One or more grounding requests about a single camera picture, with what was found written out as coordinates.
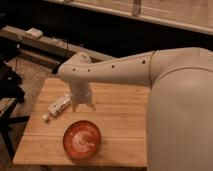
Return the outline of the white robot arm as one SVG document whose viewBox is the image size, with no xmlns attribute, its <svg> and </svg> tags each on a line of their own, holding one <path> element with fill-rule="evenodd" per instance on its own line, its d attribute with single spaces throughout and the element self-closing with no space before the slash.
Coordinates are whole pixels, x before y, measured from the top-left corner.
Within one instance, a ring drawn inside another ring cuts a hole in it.
<svg viewBox="0 0 213 171">
<path fill-rule="evenodd" d="M 213 51 L 155 50 L 97 63 L 78 52 L 56 74 L 74 106 L 92 103 L 92 82 L 149 87 L 148 170 L 213 171 Z"/>
</svg>

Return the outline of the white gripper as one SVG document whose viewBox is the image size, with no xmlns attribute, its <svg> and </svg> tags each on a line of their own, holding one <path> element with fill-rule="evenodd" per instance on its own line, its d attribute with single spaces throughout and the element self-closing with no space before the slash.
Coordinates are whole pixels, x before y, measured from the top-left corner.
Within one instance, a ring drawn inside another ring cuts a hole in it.
<svg viewBox="0 0 213 171">
<path fill-rule="evenodd" d="M 77 103 L 88 103 L 87 105 L 92 109 L 96 110 L 95 105 L 92 100 L 92 90 L 88 83 L 77 83 L 77 84 L 70 84 L 70 96 L 73 101 L 72 103 L 72 111 L 76 112 L 77 110 Z"/>
</svg>

